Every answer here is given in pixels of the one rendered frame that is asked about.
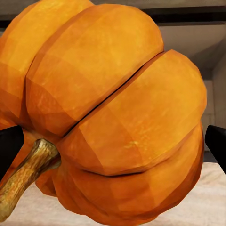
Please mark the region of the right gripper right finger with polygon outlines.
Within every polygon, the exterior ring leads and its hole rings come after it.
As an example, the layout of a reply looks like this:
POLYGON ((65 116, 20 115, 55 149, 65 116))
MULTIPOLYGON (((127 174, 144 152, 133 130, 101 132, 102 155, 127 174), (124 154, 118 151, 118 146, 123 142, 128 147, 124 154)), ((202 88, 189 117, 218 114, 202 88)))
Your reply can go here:
POLYGON ((226 129, 209 125, 204 142, 226 174, 226 129))

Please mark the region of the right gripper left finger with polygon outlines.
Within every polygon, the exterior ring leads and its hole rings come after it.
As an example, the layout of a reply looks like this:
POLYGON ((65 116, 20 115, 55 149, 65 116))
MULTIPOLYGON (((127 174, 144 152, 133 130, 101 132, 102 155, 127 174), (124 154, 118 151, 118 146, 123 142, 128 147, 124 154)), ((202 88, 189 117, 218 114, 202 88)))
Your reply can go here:
POLYGON ((21 126, 0 130, 0 181, 24 144, 21 126))

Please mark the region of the pumpkin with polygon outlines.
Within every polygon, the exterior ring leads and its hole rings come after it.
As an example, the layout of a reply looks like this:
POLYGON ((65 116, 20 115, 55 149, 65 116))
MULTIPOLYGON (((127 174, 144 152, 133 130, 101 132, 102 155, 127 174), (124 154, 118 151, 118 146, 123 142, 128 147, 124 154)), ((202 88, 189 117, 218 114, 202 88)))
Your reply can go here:
POLYGON ((207 89, 137 7, 40 0, 0 38, 0 130, 21 126, 0 223, 33 182, 108 226, 179 205, 200 178, 207 89))
POLYGON ((10 176, 10 174, 15 170, 15 166, 13 164, 10 165, 9 169, 7 170, 5 176, 0 181, 0 186, 7 180, 7 178, 10 176))

